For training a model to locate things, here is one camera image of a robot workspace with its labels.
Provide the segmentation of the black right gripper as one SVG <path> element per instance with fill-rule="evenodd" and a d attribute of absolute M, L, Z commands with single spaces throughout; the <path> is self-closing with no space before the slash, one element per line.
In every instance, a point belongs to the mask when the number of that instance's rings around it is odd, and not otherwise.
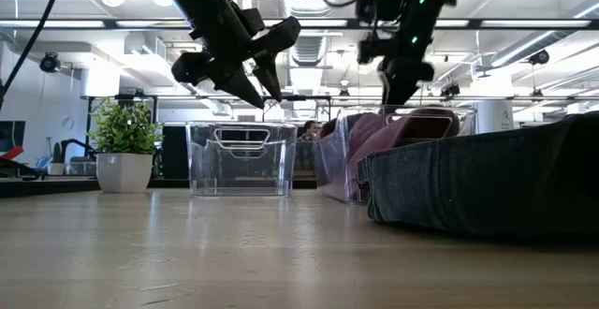
<path fill-rule="evenodd" d="M 411 58 L 385 57 L 379 64 L 379 77 L 383 83 L 382 103 L 403 105 L 416 91 L 419 81 L 431 81 L 432 64 Z"/>

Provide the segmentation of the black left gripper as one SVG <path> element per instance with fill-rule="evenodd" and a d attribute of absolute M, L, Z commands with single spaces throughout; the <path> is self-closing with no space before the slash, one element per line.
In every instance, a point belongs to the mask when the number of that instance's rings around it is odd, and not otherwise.
<path fill-rule="evenodd" d="M 283 99 L 276 73 L 275 58 L 279 52 L 292 47 L 300 34 L 300 22 L 289 17 L 275 25 L 269 32 L 245 42 L 226 38 L 225 44 L 217 44 L 216 49 L 201 52 L 185 52 L 172 65 L 171 72 L 180 82 L 198 83 L 210 78 L 214 89 L 224 91 L 250 105 L 264 108 L 264 102 L 242 68 L 235 66 L 250 58 L 256 62 L 254 75 L 260 84 L 277 101 Z"/>

